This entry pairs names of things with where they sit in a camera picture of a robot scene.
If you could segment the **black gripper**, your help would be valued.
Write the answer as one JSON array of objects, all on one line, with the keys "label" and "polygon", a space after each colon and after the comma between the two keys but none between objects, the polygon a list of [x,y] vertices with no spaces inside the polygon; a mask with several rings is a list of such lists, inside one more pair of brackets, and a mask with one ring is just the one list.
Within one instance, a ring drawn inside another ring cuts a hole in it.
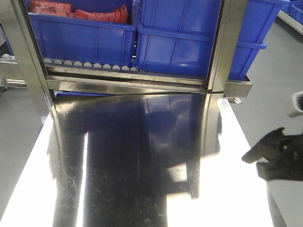
[{"label": "black gripper", "polygon": [[[287,113],[290,118],[303,115],[302,91],[292,94]],[[256,163],[258,176],[266,181],[302,181],[303,133],[284,135],[283,130],[284,127],[281,127],[266,134],[241,159],[246,163],[253,163],[261,158],[271,161],[280,153],[282,163]]]}]

